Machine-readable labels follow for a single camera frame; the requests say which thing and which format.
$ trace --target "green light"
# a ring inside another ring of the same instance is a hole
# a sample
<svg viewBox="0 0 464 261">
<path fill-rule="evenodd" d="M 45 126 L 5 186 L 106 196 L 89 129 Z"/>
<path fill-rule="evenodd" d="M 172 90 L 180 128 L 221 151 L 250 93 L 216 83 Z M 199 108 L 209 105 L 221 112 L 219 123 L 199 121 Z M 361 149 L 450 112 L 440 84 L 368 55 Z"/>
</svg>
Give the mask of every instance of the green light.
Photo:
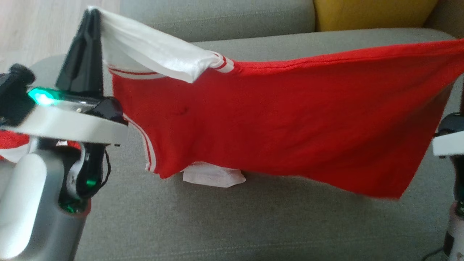
<svg viewBox="0 0 464 261">
<path fill-rule="evenodd" d="M 57 98 L 59 93 L 52 89 L 37 87 L 32 89 L 28 95 L 34 100 L 35 103 L 41 106 L 50 106 L 58 102 Z"/>
<path fill-rule="evenodd" d="M 90 179 L 89 179 L 89 180 L 87 180 L 86 183 L 87 183 L 87 187 L 93 188 L 93 187 L 95 187 L 95 185 L 97 184 L 97 181 L 96 181 L 96 180 L 90 180 Z"/>
<path fill-rule="evenodd" d="M 66 211 L 68 211 L 71 214 L 74 214 L 76 212 L 76 210 L 72 208 L 71 206 L 66 206 Z"/>
</svg>

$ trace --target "red fabric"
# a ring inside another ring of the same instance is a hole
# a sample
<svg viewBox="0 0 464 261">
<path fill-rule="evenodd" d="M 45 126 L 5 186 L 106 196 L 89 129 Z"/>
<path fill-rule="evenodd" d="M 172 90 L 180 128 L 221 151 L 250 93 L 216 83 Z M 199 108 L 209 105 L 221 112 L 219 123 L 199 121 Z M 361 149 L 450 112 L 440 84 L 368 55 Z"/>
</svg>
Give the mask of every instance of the red fabric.
<svg viewBox="0 0 464 261">
<path fill-rule="evenodd" d="M 235 62 L 193 84 L 113 75 L 113 87 L 161 178 L 203 161 L 399 198 L 463 71 L 464 40 L 452 40 Z"/>
<path fill-rule="evenodd" d="M 18 134 L 12 131 L 1 131 L 0 130 L 0 150 L 17 148 L 22 145 L 29 143 L 29 136 Z"/>
</svg>

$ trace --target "yellow pillow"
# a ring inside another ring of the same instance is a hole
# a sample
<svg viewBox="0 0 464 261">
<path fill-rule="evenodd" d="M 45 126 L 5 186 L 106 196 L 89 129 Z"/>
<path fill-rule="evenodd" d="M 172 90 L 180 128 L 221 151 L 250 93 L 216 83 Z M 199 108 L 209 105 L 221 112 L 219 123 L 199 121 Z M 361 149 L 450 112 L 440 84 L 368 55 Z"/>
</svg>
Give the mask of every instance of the yellow pillow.
<svg viewBox="0 0 464 261">
<path fill-rule="evenodd" d="M 314 0 L 318 31 L 422 27 L 438 0 Z"/>
</svg>

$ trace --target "white fabric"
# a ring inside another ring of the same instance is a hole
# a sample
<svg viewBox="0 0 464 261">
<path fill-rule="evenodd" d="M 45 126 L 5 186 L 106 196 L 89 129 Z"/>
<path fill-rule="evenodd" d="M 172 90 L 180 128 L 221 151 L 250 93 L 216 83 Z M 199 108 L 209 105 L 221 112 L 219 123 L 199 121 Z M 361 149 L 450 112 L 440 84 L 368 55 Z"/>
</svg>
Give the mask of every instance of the white fabric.
<svg viewBox="0 0 464 261">
<path fill-rule="evenodd" d="M 216 68 L 224 63 L 214 52 L 135 20 L 98 7 L 92 8 L 97 8 L 102 14 L 103 55 L 109 65 L 121 69 L 153 71 L 192 83 L 207 68 Z"/>
<path fill-rule="evenodd" d="M 18 163 L 19 159 L 27 153 L 29 153 L 29 144 L 24 144 L 18 148 L 0 150 L 0 156 L 13 163 Z"/>
<path fill-rule="evenodd" d="M 229 188 L 245 182 L 242 172 L 237 169 L 218 167 L 205 162 L 195 162 L 184 170 L 183 181 L 193 184 Z"/>
<path fill-rule="evenodd" d="M 208 68 L 223 73 L 233 70 L 233 61 L 219 53 L 98 7 L 89 8 L 97 8 L 101 13 L 103 59 L 109 70 L 121 77 L 155 79 L 167 76 L 192 83 Z M 156 156 L 150 137 L 137 123 L 125 117 L 144 139 L 147 162 L 151 162 L 147 170 L 154 171 Z M 243 183 L 245 177 L 238 169 L 196 162 L 184 170 L 184 181 L 228 188 Z"/>
</svg>

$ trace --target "gray sofa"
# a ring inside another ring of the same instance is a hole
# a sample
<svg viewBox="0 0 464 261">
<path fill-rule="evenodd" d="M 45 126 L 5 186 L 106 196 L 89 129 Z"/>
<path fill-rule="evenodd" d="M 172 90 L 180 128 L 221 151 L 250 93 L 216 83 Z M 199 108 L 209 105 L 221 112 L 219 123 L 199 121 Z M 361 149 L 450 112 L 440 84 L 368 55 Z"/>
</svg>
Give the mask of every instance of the gray sofa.
<svg viewBox="0 0 464 261">
<path fill-rule="evenodd" d="M 310 0 L 123 0 L 120 13 L 236 60 L 452 39 L 423 28 L 314 33 Z M 62 61 L 35 64 L 36 84 L 51 86 Z M 445 113 L 458 110 L 461 86 Z M 142 148 L 130 128 L 110 150 L 113 172 L 92 201 L 76 261 L 411 261 L 443 243 L 454 174 L 430 150 L 403 197 L 387 201 L 258 173 L 228 189 L 161 180 L 144 171 Z M 1 165 L 0 189 L 11 168 Z"/>
</svg>

